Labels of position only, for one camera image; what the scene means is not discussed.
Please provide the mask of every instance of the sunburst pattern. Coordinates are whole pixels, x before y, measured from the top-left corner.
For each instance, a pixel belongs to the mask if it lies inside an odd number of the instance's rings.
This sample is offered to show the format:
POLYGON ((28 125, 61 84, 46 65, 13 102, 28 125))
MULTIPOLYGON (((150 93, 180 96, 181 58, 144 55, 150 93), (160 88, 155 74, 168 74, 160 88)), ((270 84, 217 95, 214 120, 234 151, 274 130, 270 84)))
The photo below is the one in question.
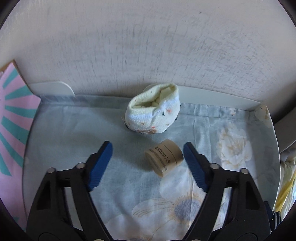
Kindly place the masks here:
POLYGON ((10 63, 0 77, 0 197, 24 228, 22 168, 29 131, 40 103, 10 63))

